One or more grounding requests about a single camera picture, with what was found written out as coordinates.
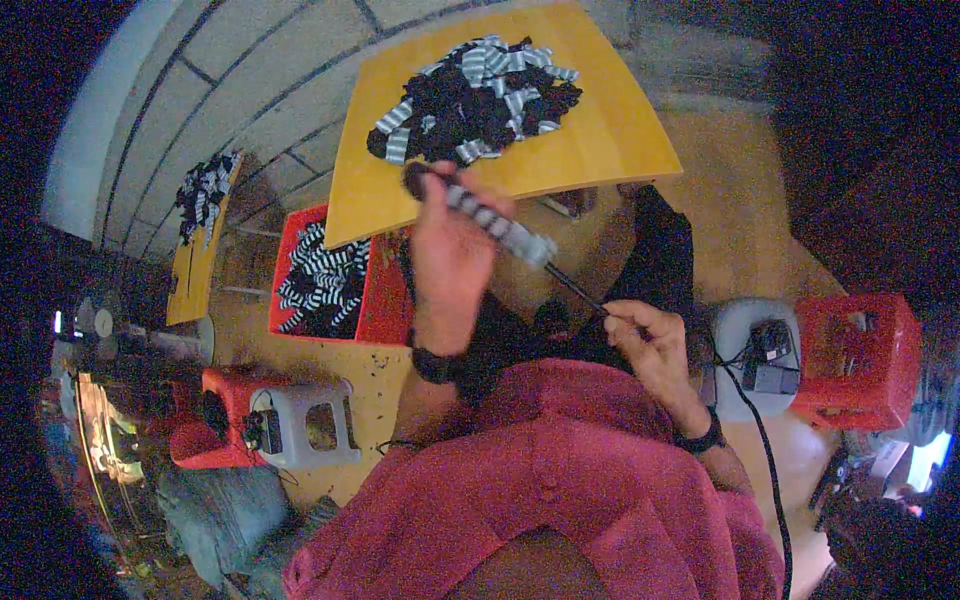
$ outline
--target black cable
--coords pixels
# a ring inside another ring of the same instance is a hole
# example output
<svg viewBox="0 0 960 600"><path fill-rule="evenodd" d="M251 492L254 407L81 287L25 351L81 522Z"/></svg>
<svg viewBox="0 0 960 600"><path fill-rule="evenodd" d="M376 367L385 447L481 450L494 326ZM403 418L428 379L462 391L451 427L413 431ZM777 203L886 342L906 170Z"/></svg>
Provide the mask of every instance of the black cable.
<svg viewBox="0 0 960 600"><path fill-rule="evenodd" d="M740 387L740 382L736 380L736 376L734 376L733 371L730 370L728 361L725 361L723 357L720 356L720 353L717 352L716 341L713 339L712 335L710 336L710 343L713 345L713 357L717 364L723 367L724 371L727 372L727 375L730 376L733 385L736 387L737 393L740 394L740 398L743 400L744 404L747 405L747 408L750 409L750 412L754 414L756 428L760 432L760 439L763 440L763 449L767 453L767 467L770 469L770 487L773 488L774 509L777 512L777 523L780 526L780 539L783 544L782 599L789 600L790 588L793 584L793 549L790 547L790 530L787 529L786 526L786 515L783 512L783 503L780 501L780 480L777 478L777 464L774 462L774 451L770 446L770 439L767 437L767 430L763 426L763 420L760 418L759 411L743 392L743 388Z"/></svg>

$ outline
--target wooden table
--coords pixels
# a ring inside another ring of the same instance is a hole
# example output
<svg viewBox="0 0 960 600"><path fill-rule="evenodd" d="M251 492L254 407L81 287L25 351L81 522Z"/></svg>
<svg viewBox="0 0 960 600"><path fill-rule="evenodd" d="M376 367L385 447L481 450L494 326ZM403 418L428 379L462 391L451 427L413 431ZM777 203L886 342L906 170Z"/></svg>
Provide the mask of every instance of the wooden table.
<svg viewBox="0 0 960 600"><path fill-rule="evenodd" d="M580 103L562 128L528 137L503 157L470 169L501 193L530 198L602 184L653 180L683 171L653 107L623 60L577 4L561 3L473 19L384 50L360 68L347 111L326 224L328 248L408 225L417 203L400 185L400 167L367 151L373 123L396 106L420 68L473 37L525 36L553 50L553 61L577 69Z"/></svg>
<svg viewBox="0 0 960 600"><path fill-rule="evenodd" d="M174 290L167 297L167 324L186 323L206 316L210 305L210 285L220 236L227 224L227 209L233 186L243 163L241 154L230 173L230 191L220 201L220 214L213 222L213 235L204 248L206 228L197 226L187 246L177 246L174 255Z"/></svg>

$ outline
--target gray plastic stool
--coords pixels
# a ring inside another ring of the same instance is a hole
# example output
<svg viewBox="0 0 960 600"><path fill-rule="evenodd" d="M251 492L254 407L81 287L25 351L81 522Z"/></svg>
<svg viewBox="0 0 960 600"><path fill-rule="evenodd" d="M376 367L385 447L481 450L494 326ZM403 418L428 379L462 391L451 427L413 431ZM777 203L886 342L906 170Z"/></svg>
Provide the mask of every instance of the gray plastic stool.
<svg viewBox="0 0 960 600"><path fill-rule="evenodd" d="M793 309L779 300L765 298L745 298L731 300L715 307L711 330L716 341L717 352L724 360L733 359L736 354L747 346L750 339L750 329L754 325L770 319L784 320L790 328L793 351L773 362L774 365L800 368L800 328L797 326L797 315ZM743 383L743 370L730 367L737 381ZM785 411L796 394L765 394L744 390L747 398L756 406L756 410L763 417L773 417ZM714 404L717 416L721 420L754 420L747 404L737 393L730 376L722 367L707 371L701 387L701 399L707 404Z"/></svg>
<svg viewBox="0 0 960 600"><path fill-rule="evenodd" d="M360 450L349 446L347 412L344 402L353 393L345 379L329 383L262 388L251 396L250 410L276 409L280 421L282 451L260 457L279 468L312 468L360 462ZM311 408L329 404L336 427L337 446L332 450L315 450L306 435L306 416Z"/></svg>

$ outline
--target hand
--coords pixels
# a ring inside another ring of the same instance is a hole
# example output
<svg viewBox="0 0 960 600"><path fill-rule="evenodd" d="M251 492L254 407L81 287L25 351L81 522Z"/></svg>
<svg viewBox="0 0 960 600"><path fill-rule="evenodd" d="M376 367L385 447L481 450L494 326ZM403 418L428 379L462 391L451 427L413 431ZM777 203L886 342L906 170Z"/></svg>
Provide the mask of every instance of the hand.
<svg viewBox="0 0 960 600"><path fill-rule="evenodd" d="M452 174L452 162L437 162L433 169ZM446 207L446 186L435 175L423 175L426 200L413 234L414 279L417 283L418 346L437 355L467 349L476 323L480 299L493 273L496 242L467 216ZM506 217L514 214L512 202L484 191L472 173L461 172L460 183L477 199Z"/></svg>
<svg viewBox="0 0 960 600"><path fill-rule="evenodd" d="M604 308L611 314L603 323L608 343L630 362L647 392L688 438L706 435L710 415L690 386L684 319L639 300L615 300Z"/></svg>

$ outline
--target gray bag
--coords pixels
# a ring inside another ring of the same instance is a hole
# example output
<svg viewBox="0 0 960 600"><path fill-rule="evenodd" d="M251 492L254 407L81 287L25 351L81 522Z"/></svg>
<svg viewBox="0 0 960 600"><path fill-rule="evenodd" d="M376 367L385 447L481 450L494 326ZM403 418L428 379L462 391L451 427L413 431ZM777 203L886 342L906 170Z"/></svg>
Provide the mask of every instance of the gray bag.
<svg viewBox="0 0 960 600"><path fill-rule="evenodd" d="M156 501L176 533L168 540L216 589L225 573L250 574L257 549L290 516L280 480L264 467L162 472Z"/></svg>

